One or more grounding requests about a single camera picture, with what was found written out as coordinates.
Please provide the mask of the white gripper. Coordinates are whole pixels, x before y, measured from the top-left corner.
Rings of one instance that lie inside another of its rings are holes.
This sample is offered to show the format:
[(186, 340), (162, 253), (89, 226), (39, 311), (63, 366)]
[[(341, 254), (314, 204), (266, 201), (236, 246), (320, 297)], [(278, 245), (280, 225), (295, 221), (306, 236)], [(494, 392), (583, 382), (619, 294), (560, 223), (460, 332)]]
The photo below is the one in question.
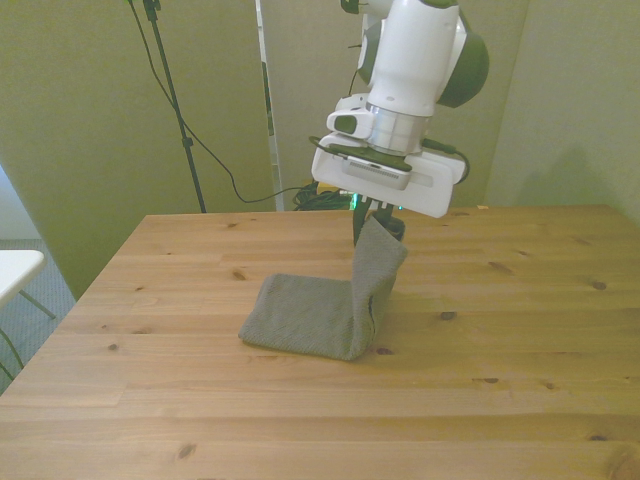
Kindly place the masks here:
[[(311, 173), (315, 180), (342, 190), (358, 193), (381, 203), (434, 218), (448, 210), (454, 185), (463, 176), (463, 162), (422, 151), (403, 158), (402, 167), (383, 165), (360, 151), (368, 147), (363, 140), (331, 133), (319, 141)], [(357, 245), (366, 222), (368, 205), (357, 205), (353, 210), (353, 243)], [(392, 215), (392, 211), (378, 210), (377, 221), (397, 241), (404, 238), (405, 223)]]

